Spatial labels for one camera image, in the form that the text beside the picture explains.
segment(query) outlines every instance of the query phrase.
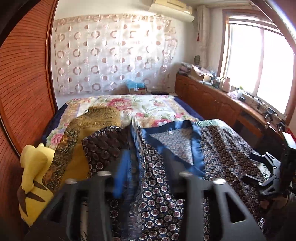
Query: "wooden cabinet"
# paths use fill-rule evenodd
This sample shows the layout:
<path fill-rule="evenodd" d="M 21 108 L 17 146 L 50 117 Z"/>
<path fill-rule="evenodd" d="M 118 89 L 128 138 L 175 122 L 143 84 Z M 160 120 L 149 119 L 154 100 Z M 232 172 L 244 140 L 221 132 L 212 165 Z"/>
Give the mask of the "wooden cabinet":
<path fill-rule="evenodd" d="M 240 107 L 221 91 L 181 75 L 177 75 L 175 90 L 204 119 L 220 119 L 234 126 Z"/>
<path fill-rule="evenodd" d="M 226 122 L 229 126 L 234 126 L 239 111 L 234 109 L 228 103 L 218 103 L 218 111 L 216 118 Z"/>
<path fill-rule="evenodd" d="M 200 105 L 196 111 L 206 120 L 216 119 L 218 111 L 217 96 L 204 91 L 200 97 Z"/>
<path fill-rule="evenodd" d="M 177 77 L 176 83 L 175 83 L 175 92 L 177 93 L 180 99 L 183 99 L 184 88 L 185 88 L 185 82 L 183 81 L 182 78 Z"/>

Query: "cardboard box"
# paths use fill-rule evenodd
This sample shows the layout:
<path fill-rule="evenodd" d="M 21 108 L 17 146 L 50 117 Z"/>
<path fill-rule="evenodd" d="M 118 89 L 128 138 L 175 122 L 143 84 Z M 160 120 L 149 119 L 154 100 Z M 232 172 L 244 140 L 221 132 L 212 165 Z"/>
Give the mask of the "cardboard box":
<path fill-rule="evenodd" d="M 205 81 L 205 82 L 211 82 L 211 78 L 213 77 L 213 74 L 210 73 L 207 69 L 205 68 L 199 69 L 194 65 L 192 65 L 190 75 L 196 78 L 197 80 Z"/>
<path fill-rule="evenodd" d="M 128 93 L 130 95 L 145 95 L 147 92 L 147 87 L 146 88 L 138 88 L 137 91 L 134 90 L 134 88 L 131 88 L 128 90 Z"/>

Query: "brown patterned fabric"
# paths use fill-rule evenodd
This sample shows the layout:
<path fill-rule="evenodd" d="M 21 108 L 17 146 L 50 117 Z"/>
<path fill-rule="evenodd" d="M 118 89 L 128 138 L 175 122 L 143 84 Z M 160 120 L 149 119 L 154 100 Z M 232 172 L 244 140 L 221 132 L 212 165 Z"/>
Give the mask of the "brown patterned fabric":
<path fill-rule="evenodd" d="M 42 182 L 51 192 L 56 192 L 68 178 L 78 181 L 88 177 L 89 166 L 81 140 L 106 126 L 120 125 L 120 114 L 113 107 L 89 108 L 89 111 L 68 125 L 54 158 Z"/>
<path fill-rule="evenodd" d="M 121 149 L 127 148 L 127 132 L 118 126 L 109 126 L 84 138 L 82 145 L 92 177 L 109 162 L 117 160 Z"/>

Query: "wooden dresser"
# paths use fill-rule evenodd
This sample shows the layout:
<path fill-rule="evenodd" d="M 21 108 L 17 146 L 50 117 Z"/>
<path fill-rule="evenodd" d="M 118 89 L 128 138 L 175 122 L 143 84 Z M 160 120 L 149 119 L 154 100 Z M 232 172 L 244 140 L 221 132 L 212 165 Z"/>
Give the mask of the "wooden dresser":
<path fill-rule="evenodd" d="M 231 99 L 221 90 L 179 74 L 176 77 L 175 92 L 204 119 L 223 120 L 239 134 L 244 127 L 247 128 L 251 137 L 249 140 L 243 137 L 254 149 L 260 153 L 270 152 L 279 158 L 282 135 L 276 131 L 274 124 L 265 129 L 264 117 L 246 103 Z"/>

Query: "gold patterned cloth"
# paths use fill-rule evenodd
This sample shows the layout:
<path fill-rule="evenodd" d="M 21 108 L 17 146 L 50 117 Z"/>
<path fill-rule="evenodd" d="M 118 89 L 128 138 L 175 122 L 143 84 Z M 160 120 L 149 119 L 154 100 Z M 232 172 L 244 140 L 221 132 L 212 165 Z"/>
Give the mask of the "gold patterned cloth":
<path fill-rule="evenodd" d="M 84 155 L 82 139 L 107 126 L 119 126 L 120 114 L 113 107 L 90 107 L 89 111 L 73 119 L 54 153 L 51 166 L 42 182 L 56 192 L 68 178 L 78 181 L 89 176 L 89 165 Z"/>

